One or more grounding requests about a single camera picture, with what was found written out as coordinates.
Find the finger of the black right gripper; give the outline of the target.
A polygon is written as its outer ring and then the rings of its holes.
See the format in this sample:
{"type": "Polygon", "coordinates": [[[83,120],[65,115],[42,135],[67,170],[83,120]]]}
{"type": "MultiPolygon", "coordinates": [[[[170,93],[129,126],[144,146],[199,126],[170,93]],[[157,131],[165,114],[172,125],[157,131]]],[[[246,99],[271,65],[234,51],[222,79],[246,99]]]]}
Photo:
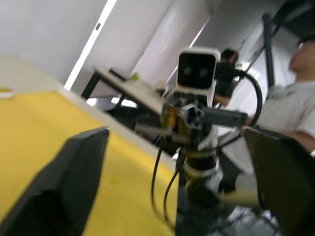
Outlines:
{"type": "Polygon", "coordinates": [[[164,135],[164,136],[171,136],[172,130],[170,128],[162,128],[156,126],[149,126],[144,124],[137,124],[135,126],[135,131],[148,134],[148,135],[164,135]]]}
{"type": "Polygon", "coordinates": [[[243,126],[247,118],[246,113],[238,111],[207,109],[204,112],[204,122],[219,126],[243,126]]]}

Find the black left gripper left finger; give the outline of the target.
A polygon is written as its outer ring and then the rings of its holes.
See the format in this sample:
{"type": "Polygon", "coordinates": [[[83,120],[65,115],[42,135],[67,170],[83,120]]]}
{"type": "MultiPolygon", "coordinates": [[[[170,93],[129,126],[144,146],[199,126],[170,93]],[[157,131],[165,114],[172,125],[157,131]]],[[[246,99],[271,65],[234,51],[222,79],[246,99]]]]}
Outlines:
{"type": "Polygon", "coordinates": [[[69,138],[0,224],[2,236],[80,236],[97,194],[110,130],[69,138]]]}

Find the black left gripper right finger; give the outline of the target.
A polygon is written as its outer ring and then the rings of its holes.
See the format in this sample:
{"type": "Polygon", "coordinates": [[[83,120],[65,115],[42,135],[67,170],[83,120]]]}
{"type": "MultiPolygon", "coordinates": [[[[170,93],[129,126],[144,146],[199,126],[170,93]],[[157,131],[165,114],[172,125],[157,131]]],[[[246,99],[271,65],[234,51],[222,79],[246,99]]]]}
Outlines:
{"type": "Polygon", "coordinates": [[[315,234],[315,160],[293,138],[246,128],[263,207],[275,216],[285,236],[315,234]]]}

